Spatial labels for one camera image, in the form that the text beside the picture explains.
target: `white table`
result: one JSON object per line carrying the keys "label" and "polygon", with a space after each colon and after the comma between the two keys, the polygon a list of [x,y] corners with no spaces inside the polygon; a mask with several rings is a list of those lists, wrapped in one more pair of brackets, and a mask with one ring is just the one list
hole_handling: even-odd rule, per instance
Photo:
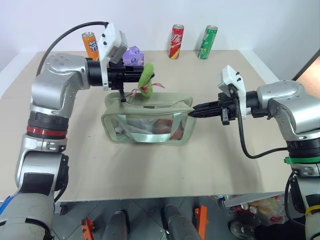
{"label": "white table", "polygon": [[[0,200],[17,189],[15,167],[29,117],[31,84],[41,56],[39,53],[30,61],[0,100]],[[177,60],[169,59],[165,51],[146,51],[145,62],[154,64],[153,82],[166,87],[156,91],[190,94],[193,105],[217,100],[220,90],[216,75],[227,64],[240,72],[247,91],[264,84],[236,50],[213,51],[207,60],[198,59],[195,51],[183,51]],[[136,86],[128,83],[125,90]],[[102,87],[92,87],[76,96],[65,151],[69,156],[69,184],[61,201],[284,190],[291,171],[283,161],[288,153],[247,158],[241,149],[236,121],[223,126],[220,117],[198,119],[185,146],[110,142],[101,124],[108,93]],[[274,119],[248,116],[243,125],[251,154],[286,145]]]}

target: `green plush toy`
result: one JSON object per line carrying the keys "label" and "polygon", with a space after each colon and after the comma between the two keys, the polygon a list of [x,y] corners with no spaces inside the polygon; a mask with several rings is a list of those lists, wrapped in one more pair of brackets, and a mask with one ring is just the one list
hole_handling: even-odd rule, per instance
{"label": "green plush toy", "polygon": [[153,94],[153,85],[151,83],[151,77],[154,74],[154,66],[152,64],[146,64],[138,82],[138,89],[142,96],[149,98]]}

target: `gray floor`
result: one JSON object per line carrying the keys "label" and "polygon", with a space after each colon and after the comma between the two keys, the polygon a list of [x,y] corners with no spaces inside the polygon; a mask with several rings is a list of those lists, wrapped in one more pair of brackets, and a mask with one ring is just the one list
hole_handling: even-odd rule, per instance
{"label": "gray floor", "polygon": [[165,240],[160,212],[167,204],[178,207],[190,219],[193,217],[193,209],[204,205],[208,207],[209,221],[206,239],[237,239],[228,229],[228,222],[234,216],[227,209],[219,208],[218,201],[211,196],[72,202],[67,204],[69,211],[66,215],[54,216],[53,234],[56,240],[80,240],[80,221],[88,217],[94,220],[94,239],[100,240],[114,212],[126,210],[130,221],[130,240]]}

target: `bag handle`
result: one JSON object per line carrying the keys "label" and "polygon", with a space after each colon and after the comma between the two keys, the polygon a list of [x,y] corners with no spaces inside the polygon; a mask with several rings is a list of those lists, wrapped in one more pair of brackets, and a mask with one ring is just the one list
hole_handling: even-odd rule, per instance
{"label": "bag handle", "polygon": [[180,122],[182,120],[182,113],[177,112],[173,114],[173,121],[170,133],[164,134],[146,134],[146,133],[133,133],[128,129],[127,116],[125,114],[118,114],[118,120],[123,129],[128,135],[138,143],[164,143],[171,138],[171,136],[177,131]]}

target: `green bag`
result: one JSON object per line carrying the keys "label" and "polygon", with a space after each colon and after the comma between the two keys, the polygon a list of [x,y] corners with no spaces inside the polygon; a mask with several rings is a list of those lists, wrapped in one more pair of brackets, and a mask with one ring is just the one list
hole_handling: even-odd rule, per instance
{"label": "green bag", "polygon": [[101,117],[106,135],[115,143],[160,143],[183,145],[192,135],[196,119],[192,97],[180,93],[154,92],[151,97],[137,93],[120,102],[120,94],[105,97]]}

